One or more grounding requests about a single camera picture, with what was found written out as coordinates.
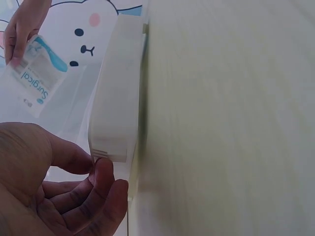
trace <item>plastic packet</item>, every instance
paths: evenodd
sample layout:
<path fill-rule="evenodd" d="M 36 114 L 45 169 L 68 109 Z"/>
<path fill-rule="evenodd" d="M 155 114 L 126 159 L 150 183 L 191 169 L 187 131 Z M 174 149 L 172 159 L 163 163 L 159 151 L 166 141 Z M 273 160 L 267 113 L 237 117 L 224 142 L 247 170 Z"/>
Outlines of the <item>plastic packet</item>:
<path fill-rule="evenodd" d="M 42 36 L 35 35 L 27 43 L 20 64 L 9 63 L 0 81 L 13 99 L 37 118 L 66 78 L 67 71 L 67 64 Z"/>

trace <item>hand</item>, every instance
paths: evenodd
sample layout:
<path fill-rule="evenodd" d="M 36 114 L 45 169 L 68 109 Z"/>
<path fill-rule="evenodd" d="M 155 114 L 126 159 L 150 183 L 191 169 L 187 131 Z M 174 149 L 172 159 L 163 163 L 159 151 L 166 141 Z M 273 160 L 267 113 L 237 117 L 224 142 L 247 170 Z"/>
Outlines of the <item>hand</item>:
<path fill-rule="evenodd" d="M 44 181 L 50 166 L 87 174 L 80 182 Z M 127 211 L 128 183 L 113 163 L 34 124 L 0 124 L 0 235 L 112 236 Z"/>
<path fill-rule="evenodd" d="M 38 34 L 50 6 L 51 0 L 24 0 L 22 2 L 4 31 L 6 64 L 11 60 L 13 65 L 19 64 L 27 41 Z"/>

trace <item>pink cheek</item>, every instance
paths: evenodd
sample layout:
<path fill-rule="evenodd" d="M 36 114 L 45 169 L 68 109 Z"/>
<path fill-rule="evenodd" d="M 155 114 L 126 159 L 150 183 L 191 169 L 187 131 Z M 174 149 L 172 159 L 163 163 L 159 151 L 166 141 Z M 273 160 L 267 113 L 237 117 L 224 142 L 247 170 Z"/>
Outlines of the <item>pink cheek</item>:
<path fill-rule="evenodd" d="M 97 13 L 93 13 L 89 18 L 90 26 L 96 27 L 100 23 L 100 16 Z"/>
<path fill-rule="evenodd" d="M 4 48 L 4 45 L 3 45 L 3 32 L 2 31 L 0 31 L 0 47 Z"/>

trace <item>beige wall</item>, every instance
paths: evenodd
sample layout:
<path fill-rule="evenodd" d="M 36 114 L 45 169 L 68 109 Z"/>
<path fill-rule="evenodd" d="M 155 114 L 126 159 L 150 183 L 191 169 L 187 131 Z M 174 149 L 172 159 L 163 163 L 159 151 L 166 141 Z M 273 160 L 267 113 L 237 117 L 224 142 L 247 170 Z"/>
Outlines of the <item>beige wall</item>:
<path fill-rule="evenodd" d="M 315 235 L 315 2 L 152 0 L 132 236 Z"/>

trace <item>finger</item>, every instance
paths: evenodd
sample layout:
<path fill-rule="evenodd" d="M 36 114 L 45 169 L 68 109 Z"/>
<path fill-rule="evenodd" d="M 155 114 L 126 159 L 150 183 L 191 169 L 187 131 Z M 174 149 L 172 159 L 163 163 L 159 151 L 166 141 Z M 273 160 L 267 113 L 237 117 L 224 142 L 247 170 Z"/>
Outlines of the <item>finger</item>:
<path fill-rule="evenodd" d="M 43 181 L 42 187 L 45 193 L 45 198 L 50 199 L 56 195 L 70 192 L 76 186 L 78 186 L 81 182 L 82 181 L 58 183 L 58 182 Z"/>
<path fill-rule="evenodd" d="M 71 232 L 80 231 L 101 212 L 114 181 L 113 163 L 106 158 L 100 159 L 95 165 L 94 187 L 89 196 L 80 206 L 63 214 Z"/>
<path fill-rule="evenodd" d="M 7 30 L 4 32 L 4 58 L 5 63 L 8 65 L 12 60 L 13 50 L 15 46 L 15 37 L 11 37 Z"/>
<path fill-rule="evenodd" d="M 12 63 L 13 65 L 18 65 L 21 58 L 23 57 L 26 43 L 28 41 L 29 31 L 20 24 L 16 25 L 16 43 L 13 50 Z"/>
<path fill-rule="evenodd" d="M 73 174 L 87 174 L 93 167 L 92 159 L 76 144 L 46 133 L 52 148 L 52 166 Z"/>
<path fill-rule="evenodd" d="M 86 178 L 78 186 L 71 191 L 56 195 L 50 199 L 60 214 L 64 214 L 78 206 L 80 206 L 90 194 L 93 185 Z"/>
<path fill-rule="evenodd" d="M 126 215 L 127 198 L 128 182 L 122 179 L 115 181 L 100 217 L 76 236 L 112 236 Z"/>

